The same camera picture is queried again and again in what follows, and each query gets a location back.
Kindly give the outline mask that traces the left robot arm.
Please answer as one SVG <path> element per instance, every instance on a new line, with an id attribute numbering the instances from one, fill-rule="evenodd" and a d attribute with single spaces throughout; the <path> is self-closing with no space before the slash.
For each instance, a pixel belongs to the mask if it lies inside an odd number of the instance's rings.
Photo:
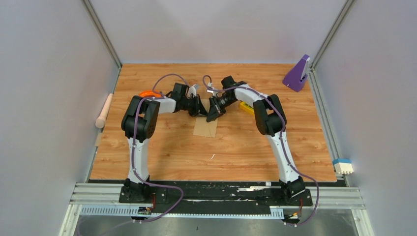
<path id="1" fill-rule="evenodd" d="M 134 198 L 139 203 L 150 199 L 148 151 L 149 141 L 153 136 L 159 114 L 188 111 L 191 117 L 206 116 L 198 84 L 175 83 L 172 91 L 163 94 L 148 90 L 133 96 L 121 122 L 129 144 L 129 173 L 122 187 L 126 197 Z"/>

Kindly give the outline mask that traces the brown paper envelope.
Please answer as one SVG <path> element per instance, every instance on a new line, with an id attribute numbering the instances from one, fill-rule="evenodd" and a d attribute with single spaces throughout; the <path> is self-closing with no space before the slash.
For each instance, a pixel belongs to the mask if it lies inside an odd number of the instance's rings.
<path id="1" fill-rule="evenodd" d="M 215 138 L 218 120 L 207 122 L 206 117 L 196 117 L 193 135 Z"/>

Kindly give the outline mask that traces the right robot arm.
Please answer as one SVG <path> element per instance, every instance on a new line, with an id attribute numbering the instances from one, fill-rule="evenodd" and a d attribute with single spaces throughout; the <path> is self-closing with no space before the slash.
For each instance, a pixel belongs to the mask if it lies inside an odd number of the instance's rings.
<path id="1" fill-rule="evenodd" d="M 213 94 L 209 99 L 207 122 L 224 115 L 226 107 L 237 101 L 252 106 L 256 127 L 269 141 L 279 168 L 279 182 L 283 188 L 281 199 L 287 205 L 294 205 L 305 191 L 305 184 L 291 155 L 286 133 L 287 120 L 278 96 L 258 92 L 244 81 L 234 81 L 231 76 L 222 80 L 223 89 L 215 89 L 212 81 L 207 84 L 205 78 L 210 76 L 203 76 L 202 81 L 207 92 Z"/>

